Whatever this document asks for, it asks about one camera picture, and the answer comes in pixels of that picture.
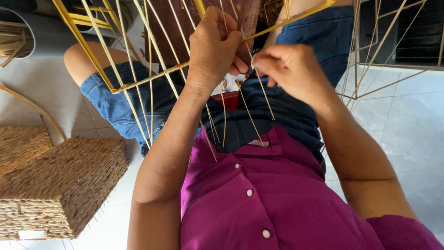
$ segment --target shirt button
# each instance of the shirt button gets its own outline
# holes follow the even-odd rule
[[[262,235],[264,236],[264,238],[270,238],[270,232],[268,230],[262,231]]]

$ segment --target hand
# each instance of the hand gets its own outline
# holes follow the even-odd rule
[[[268,87],[277,83],[312,108],[336,95],[310,46],[271,45],[254,55],[253,65],[260,76],[268,75]]]
[[[227,13],[215,7],[206,10],[205,17],[190,36],[190,67],[186,85],[211,93],[227,72],[235,76],[247,72],[247,65],[235,56],[242,41],[241,33],[236,29],[236,22]]]

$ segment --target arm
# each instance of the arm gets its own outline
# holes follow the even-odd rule
[[[235,57],[241,43],[240,32],[232,32],[228,38],[219,35],[218,24],[223,24],[223,15],[216,8],[208,8],[190,37],[185,88],[137,174],[128,249],[179,248],[180,190],[203,106],[228,71],[239,74],[237,69],[248,69]],[[225,19],[228,28],[235,30],[233,18],[225,13]],[[234,59],[236,67],[231,65]]]
[[[316,112],[325,146],[349,205],[363,218],[386,214],[416,219],[386,155],[353,119],[305,45],[273,45],[254,66]]]

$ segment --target woven basket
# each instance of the woven basket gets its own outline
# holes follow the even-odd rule
[[[45,127],[0,127],[0,177],[52,148]]]
[[[127,170],[125,144],[71,138],[0,178],[0,240],[19,231],[74,239]]]

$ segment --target denim shorts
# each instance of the denim shorts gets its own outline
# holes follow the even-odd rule
[[[282,27],[282,32],[276,39],[277,44],[306,44],[313,47],[316,57],[333,87],[344,74],[347,67],[347,58],[350,50],[353,29],[353,7],[331,7],[317,12],[301,20]],[[149,77],[147,69],[137,61],[133,61],[136,72],[136,80]],[[129,63],[118,64],[117,69],[123,82],[134,82]],[[115,88],[119,88],[119,82],[111,66],[104,69]],[[271,120],[271,114],[255,73],[251,74],[241,86],[245,102],[253,118],[254,124],[260,134],[270,131],[274,125],[286,129],[287,133],[295,140],[311,150],[315,158],[321,163],[323,158],[319,152],[323,143],[318,131],[315,112],[304,102],[297,100],[278,87],[268,88],[267,77],[261,78],[266,91],[275,121]],[[159,135],[176,102],[170,85],[162,78],[152,81],[153,84],[153,140]],[[145,107],[148,124],[151,124],[151,100],[150,85],[140,85],[143,105]],[[182,87],[176,85],[178,93]],[[141,145],[143,156],[148,152],[148,147],[142,137],[135,117],[130,109],[124,93],[111,94],[108,87],[98,73],[87,78],[80,87],[81,92],[93,103],[103,118],[119,131],[125,138],[135,138]],[[144,133],[149,141],[145,119],[140,105],[140,100],[135,89],[128,90],[128,95],[137,112]],[[216,146],[218,152],[234,152],[240,147],[257,139],[256,131],[247,113],[246,106],[239,96],[239,105],[235,111],[226,111],[226,138],[225,145],[215,143],[212,136],[209,138]],[[207,102],[219,140],[222,141],[224,129],[223,106],[215,99]],[[207,131],[210,133],[210,122],[206,108],[201,117]]]

